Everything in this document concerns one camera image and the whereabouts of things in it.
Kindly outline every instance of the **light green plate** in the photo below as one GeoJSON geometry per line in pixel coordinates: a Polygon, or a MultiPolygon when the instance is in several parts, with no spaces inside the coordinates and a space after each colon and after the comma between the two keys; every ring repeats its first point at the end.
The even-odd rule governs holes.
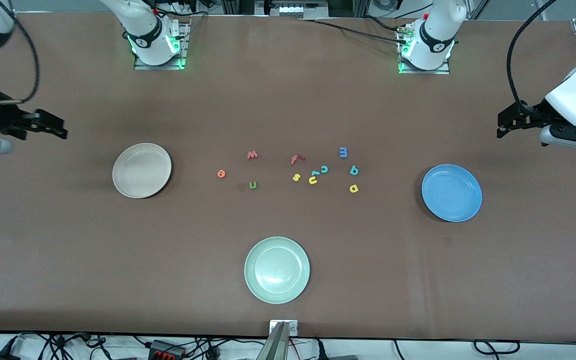
{"type": "Polygon", "coordinates": [[[285,304],[308,284],[311,263],[306,251],[287,237],[274,236],[256,244],[246,258],[246,285],[259,300],[285,304]]]}

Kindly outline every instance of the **plate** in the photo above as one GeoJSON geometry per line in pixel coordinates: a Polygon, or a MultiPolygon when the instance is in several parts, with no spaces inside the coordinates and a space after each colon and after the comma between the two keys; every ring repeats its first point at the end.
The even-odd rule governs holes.
{"type": "Polygon", "coordinates": [[[306,251],[287,237],[274,236],[256,244],[246,258],[246,285],[261,301],[285,304],[306,289],[311,263],[306,251]]]}
{"type": "Polygon", "coordinates": [[[153,143],[138,143],[124,150],[112,167],[114,187],[133,199],[157,194],[172,172],[169,153],[153,143]]]}
{"type": "Polygon", "coordinates": [[[430,169],[423,177],[421,195],[433,214],[453,223],[472,218],[482,207],[482,188],[477,178],[453,164],[430,169]]]}

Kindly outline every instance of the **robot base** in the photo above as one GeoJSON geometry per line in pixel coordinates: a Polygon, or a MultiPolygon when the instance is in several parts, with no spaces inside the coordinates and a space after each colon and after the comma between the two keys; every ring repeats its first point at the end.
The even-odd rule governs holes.
{"type": "Polygon", "coordinates": [[[170,46],[178,47],[179,52],[173,55],[167,62],[159,65],[150,65],[144,63],[137,55],[134,57],[134,69],[135,70],[184,70],[186,67],[186,57],[188,56],[188,43],[190,41],[190,22],[181,22],[173,20],[175,24],[175,29],[178,28],[177,34],[174,36],[179,36],[180,39],[177,41],[170,41],[170,46]]]}
{"type": "Polygon", "coordinates": [[[398,63],[398,72],[400,74],[430,74],[430,75],[450,75],[450,63],[448,59],[450,59],[450,51],[448,51],[448,57],[446,60],[443,61],[441,66],[435,68],[434,70],[423,70],[412,63],[410,60],[406,59],[402,54],[410,50],[410,47],[413,46],[415,41],[415,25],[414,23],[407,23],[405,26],[405,32],[395,32],[395,38],[398,40],[406,41],[405,44],[398,43],[397,44],[397,63],[398,63]]]}

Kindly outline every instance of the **floor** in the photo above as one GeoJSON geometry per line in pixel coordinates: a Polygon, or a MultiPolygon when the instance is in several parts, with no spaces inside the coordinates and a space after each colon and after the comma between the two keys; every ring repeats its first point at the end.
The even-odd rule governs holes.
{"type": "MultiPolygon", "coordinates": [[[[15,333],[0,333],[0,350],[6,343],[16,335],[15,333]]],[[[114,360],[135,358],[145,360],[149,358],[149,350],[140,344],[134,337],[126,335],[102,335],[106,342],[104,347],[110,357],[114,360]]],[[[192,343],[186,347],[189,353],[195,347],[192,337],[161,337],[161,336],[139,336],[140,342],[152,342],[161,340],[171,346],[185,343],[192,343]]],[[[254,339],[240,339],[244,342],[229,341],[219,347],[219,360],[252,360],[257,357],[262,345],[250,342],[254,339]]],[[[297,337],[293,339],[295,348],[289,348],[286,360],[316,360],[319,358],[318,343],[314,339],[297,337]]],[[[223,340],[211,342],[219,344],[223,340]]],[[[339,356],[355,355],[359,360],[493,360],[494,357],[483,355],[475,350],[475,344],[471,341],[419,341],[398,339],[401,356],[398,355],[395,343],[392,340],[355,340],[355,339],[322,339],[322,344],[329,358],[339,356]]],[[[23,335],[16,340],[11,354],[21,359],[37,359],[46,341],[38,335],[23,335]]],[[[492,346],[498,352],[512,351],[517,348],[516,344],[492,342],[492,346]]],[[[576,360],[576,344],[535,344],[522,342],[519,351],[510,355],[501,355],[505,360],[576,360]]],[[[477,347],[482,351],[489,351],[484,342],[478,342],[477,347]]],[[[201,354],[208,347],[203,346],[202,350],[196,351],[195,356],[201,354]]],[[[75,360],[107,360],[102,351],[94,351],[81,340],[69,342],[66,350],[75,360]]],[[[50,347],[44,351],[44,359],[50,358],[50,347]]]]}

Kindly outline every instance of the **table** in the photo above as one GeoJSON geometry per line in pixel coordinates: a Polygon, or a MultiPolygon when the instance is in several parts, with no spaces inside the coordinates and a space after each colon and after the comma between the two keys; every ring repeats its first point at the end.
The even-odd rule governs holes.
{"type": "MultiPolygon", "coordinates": [[[[401,75],[393,44],[289,18],[205,18],[183,71],[133,70],[112,14],[20,18],[41,62],[23,108],[64,118],[69,139],[30,134],[0,156],[0,330],[263,336],[297,319],[304,337],[576,340],[576,150],[542,148],[537,130],[496,139],[520,23],[466,22],[451,75],[401,75]],[[174,169],[133,200],[111,171],[140,142],[174,169]],[[445,163],[483,189],[464,223],[421,200],[445,163]],[[292,180],[322,165],[315,186],[292,180]],[[311,262],[284,305],[243,279],[248,251],[276,235],[311,262]]],[[[576,65],[576,36],[535,23],[514,59],[519,95],[538,103],[576,65]]],[[[32,75],[16,33],[0,90],[22,96],[32,75]]]]}

